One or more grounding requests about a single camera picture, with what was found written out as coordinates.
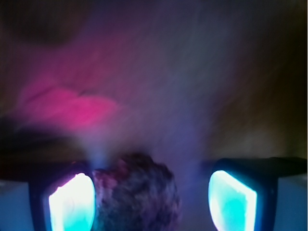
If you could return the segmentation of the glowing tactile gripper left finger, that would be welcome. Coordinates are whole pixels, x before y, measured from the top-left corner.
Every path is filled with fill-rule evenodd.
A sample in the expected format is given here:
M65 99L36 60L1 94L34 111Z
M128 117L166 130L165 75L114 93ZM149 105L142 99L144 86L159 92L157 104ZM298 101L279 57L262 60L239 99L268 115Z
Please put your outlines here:
M2 231L89 231L95 187L84 162L0 166Z

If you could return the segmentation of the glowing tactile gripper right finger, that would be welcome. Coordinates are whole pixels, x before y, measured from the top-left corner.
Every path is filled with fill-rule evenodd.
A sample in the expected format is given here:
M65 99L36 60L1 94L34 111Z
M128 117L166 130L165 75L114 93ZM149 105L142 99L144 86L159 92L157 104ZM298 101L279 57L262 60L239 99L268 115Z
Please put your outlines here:
M208 205L218 231L306 231L308 161L223 158L211 172Z

